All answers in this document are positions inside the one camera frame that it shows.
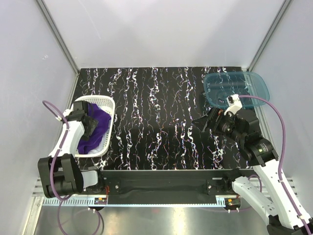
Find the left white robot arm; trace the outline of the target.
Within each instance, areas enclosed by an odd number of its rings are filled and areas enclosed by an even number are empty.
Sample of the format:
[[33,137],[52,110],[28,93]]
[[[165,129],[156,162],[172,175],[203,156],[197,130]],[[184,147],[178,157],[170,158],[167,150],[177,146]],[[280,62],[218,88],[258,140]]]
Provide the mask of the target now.
[[105,181],[99,178],[97,170],[82,172],[75,160],[80,140],[88,140],[98,122],[93,119],[87,101],[75,101],[72,108],[63,114],[52,112],[63,123],[61,135],[48,157],[40,158],[38,171],[45,197],[67,200],[73,194],[80,194],[89,188],[100,194],[105,190]]

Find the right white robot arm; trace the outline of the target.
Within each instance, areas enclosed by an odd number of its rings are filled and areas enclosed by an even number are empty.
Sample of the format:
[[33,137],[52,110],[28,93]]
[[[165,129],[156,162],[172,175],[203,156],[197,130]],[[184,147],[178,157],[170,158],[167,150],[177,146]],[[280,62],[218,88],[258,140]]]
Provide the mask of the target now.
[[238,169],[223,175],[220,188],[245,199],[263,219],[270,235],[313,233],[313,218],[302,207],[279,170],[278,154],[271,142],[262,136],[254,111],[240,109],[236,114],[227,114],[222,109],[212,108],[192,124],[203,132],[223,135],[238,144],[241,156],[264,184],[269,197],[256,189]]

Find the purple towel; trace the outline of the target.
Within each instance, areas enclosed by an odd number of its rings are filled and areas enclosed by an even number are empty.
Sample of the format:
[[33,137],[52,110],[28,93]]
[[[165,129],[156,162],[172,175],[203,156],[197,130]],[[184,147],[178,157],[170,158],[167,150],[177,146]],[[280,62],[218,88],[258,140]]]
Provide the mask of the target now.
[[104,145],[105,137],[110,127],[111,116],[100,109],[96,104],[91,103],[93,107],[92,117],[98,120],[98,125],[88,141],[80,139],[77,150],[81,155],[86,155],[92,149],[99,145]]

